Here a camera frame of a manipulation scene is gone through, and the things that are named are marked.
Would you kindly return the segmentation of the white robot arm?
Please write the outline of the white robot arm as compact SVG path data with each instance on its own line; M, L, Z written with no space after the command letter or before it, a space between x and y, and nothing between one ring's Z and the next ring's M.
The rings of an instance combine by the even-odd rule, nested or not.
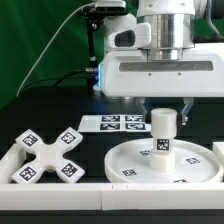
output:
M197 17L211 0L95 0L105 17L104 58L98 88L110 97L181 97L182 121L196 97L224 97L224 43L193 41Z

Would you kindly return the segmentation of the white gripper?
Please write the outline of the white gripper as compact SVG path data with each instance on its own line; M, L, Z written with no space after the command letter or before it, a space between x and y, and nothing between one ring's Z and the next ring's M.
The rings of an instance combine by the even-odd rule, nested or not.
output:
M181 60L149 60L143 50L114 51L100 65L100 89L112 97L185 97L181 124L188 121L193 97L224 96L224 44L196 44ZM135 100L150 121L144 98Z

